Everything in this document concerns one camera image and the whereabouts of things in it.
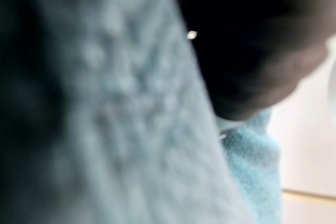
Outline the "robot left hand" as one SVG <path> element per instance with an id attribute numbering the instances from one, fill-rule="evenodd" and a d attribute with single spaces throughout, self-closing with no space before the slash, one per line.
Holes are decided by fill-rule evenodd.
<path id="1" fill-rule="evenodd" d="M 215 113 L 246 120 L 327 57 L 335 0 L 178 0 Z"/>

